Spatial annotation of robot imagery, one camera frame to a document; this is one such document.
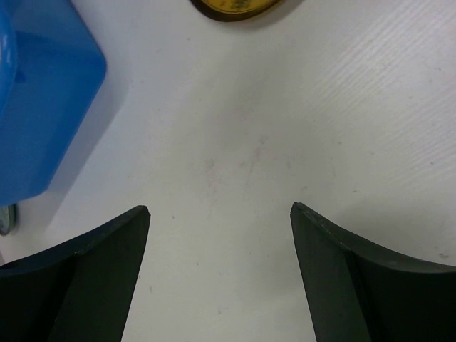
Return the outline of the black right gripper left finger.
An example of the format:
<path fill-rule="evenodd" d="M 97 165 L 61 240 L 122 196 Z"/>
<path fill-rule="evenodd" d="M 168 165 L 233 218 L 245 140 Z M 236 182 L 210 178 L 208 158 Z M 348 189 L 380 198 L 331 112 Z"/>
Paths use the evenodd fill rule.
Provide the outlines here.
<path fill-rule="evenodd" d="M 42 252 L 1 266 L 2 341 L 121 341 L 147 244 L 134 207 Z"/>

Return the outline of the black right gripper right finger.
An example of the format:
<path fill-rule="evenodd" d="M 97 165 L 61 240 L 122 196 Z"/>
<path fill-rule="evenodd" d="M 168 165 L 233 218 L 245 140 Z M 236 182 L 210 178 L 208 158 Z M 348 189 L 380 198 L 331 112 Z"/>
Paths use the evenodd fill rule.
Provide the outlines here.
<path fill-rule="evenodd" d="M 455 268 L 394 252 L 302 203 L 290 212 L 317 341 L 454 341 Z"/>

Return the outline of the celadon blue pattern plate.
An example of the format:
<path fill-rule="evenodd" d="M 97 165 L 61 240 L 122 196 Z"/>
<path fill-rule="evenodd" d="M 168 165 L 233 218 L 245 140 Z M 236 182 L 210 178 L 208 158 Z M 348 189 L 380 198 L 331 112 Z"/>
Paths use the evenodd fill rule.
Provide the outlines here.
<path fill-rule="evenodd" d="M 6 236 L 16 223 L 16 205 L 1 207 L 0 209 L 0 235 Z"/>

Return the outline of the yellow patterned plate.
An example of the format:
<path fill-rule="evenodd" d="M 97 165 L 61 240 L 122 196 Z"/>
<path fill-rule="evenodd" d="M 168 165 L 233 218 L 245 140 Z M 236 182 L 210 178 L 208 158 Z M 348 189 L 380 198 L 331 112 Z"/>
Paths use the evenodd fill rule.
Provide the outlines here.
<path fill-rule="evenodd" d="M 203 15 L 221 22 L 237 22 L 255 18 L 278 6 L 281 0 L 191 0 Z"/>

